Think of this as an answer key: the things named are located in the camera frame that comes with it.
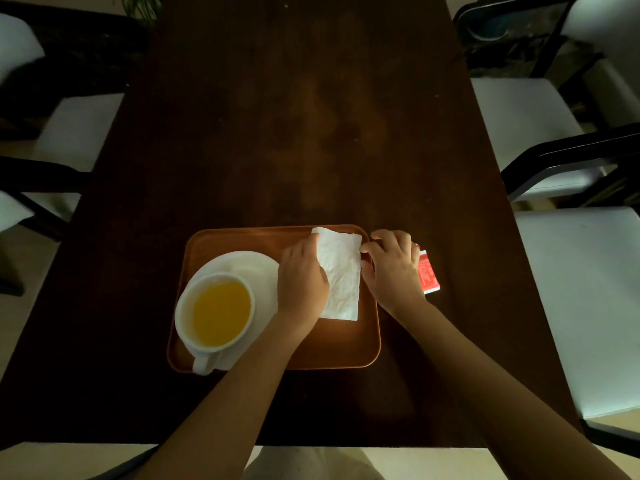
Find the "dark wooden table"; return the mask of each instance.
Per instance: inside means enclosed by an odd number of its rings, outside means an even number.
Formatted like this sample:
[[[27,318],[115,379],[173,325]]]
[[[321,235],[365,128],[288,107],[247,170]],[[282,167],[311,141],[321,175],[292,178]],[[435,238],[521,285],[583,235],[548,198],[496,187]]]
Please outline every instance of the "dark wooden table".
[[[167,0],[0,384],[1,444],[162,442],[220,379],[165,346],[205,228],[409,231],[434,304],[577,415],[444,0]],[[287,372],[272,445],[483,442],[381,311],[372,366]]]

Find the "wooden tray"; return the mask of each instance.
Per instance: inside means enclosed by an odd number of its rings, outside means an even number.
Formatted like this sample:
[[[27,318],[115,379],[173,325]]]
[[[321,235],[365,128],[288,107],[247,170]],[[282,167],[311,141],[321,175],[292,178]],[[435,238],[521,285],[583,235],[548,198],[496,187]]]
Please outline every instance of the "wooden tray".
[[[311,233],[317,226],[208,229],[187,242],[178,286],[180,297],[191,277],[213,258],[232,251],[256,251],[280,261],[282,250]],[[325,226],[336,232],[356,233],[368,242],[367,233],[355,225]],[[358,320],[320,318],[289,361],[288,369],[347,369],[366,367],[380,353],[378,307],[369,288],[360,279]],[[192,372],[193,357],[178,338],[172,322],[167,360],[178,372]]]

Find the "left hand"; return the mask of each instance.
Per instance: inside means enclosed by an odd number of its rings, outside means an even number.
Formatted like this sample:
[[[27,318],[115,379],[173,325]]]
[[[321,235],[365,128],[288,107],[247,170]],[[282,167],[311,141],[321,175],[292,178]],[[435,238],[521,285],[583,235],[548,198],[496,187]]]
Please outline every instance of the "left hand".
[[[329,296],[329,281],[316,256],[313,233],[282,253],[278,268],[278,313],[272,321],[296,347],[314,327]]]

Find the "yellow liquid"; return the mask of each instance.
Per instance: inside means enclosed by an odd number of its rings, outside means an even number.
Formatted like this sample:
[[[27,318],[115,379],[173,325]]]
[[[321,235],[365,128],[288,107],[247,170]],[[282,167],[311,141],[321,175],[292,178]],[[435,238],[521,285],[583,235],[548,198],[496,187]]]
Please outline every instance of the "yellow liquid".
[[[235,339],[251,313],[251,298],[242,284],[214,285],[193,307],[193,329],[207,347],[220,347]]]

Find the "right hand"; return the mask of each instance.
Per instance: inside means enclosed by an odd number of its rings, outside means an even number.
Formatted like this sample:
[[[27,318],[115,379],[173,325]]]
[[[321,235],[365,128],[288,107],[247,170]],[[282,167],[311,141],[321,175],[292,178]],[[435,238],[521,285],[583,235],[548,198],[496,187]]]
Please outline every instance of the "right hand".
[[[404,231],[380,229],[371,233],[377,242],[366,242],[361,253],[373,261],[362,261],[362,277],[377,302],[395,319],[416,306],[424,305],[424,292],[418,277],[420,247]]]

